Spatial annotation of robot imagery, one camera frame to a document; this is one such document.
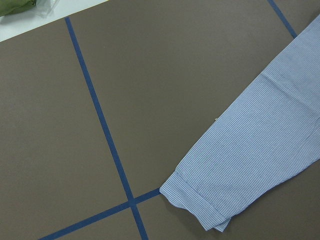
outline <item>cloth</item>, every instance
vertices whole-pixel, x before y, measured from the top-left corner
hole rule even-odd
[[[33,8],[37,0],[0,0],[0,17],[18,14]]]
[[[205,230],[320,159],[320,16],[195,143],[161,186]]]

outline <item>striped fabric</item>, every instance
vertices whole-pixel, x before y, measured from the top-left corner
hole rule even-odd
[[[205,230],[223,231],[274,186],[320,159],[320,16],[195,143],[160,188]]]

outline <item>green object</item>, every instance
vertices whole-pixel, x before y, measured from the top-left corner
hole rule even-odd
[[[0,17],[18,14],[36,6],[37,0],[0,0]]]

